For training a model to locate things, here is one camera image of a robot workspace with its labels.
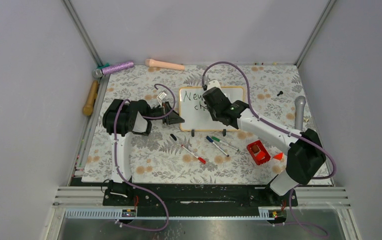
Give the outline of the yellow framed whiteboard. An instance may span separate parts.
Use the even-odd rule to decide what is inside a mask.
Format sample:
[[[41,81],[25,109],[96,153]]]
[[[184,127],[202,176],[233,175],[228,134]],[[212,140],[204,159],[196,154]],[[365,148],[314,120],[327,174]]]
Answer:
[[[179,89],[179,115],[184,119],[179,124],[182,131],[235,131],[231,126],[226,126],[219,121],[214,121],[203,99],[201,87],[182,87]]]

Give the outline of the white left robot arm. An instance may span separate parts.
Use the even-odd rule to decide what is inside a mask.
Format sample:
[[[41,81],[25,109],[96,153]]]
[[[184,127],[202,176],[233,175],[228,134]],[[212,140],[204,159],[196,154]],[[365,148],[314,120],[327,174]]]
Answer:
[[[133,136],[148,136],[152,120],[162,120],[166,125],[181,124],[185,120],[171,107],[168,101],[161,106],[151,107],[144,99],[114,99],[102,118],[112,147],[111,180],[115,183],[130,181],[132,168],[130,154]]]

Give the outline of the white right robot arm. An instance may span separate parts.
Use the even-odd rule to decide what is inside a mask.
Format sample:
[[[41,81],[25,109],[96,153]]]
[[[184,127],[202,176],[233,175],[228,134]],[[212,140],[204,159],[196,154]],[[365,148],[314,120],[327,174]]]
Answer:
[[[231,102],[218,87],[208,89],[202,97],[212,120],[250,132],[286,155],[285,170],[268,183],[265,198],[270,205],[280,205],[289,190],[306,185],[325,163],[326,155],[321,151],[320,139],[314,130],[299,131],[257,117],[247,103]]]

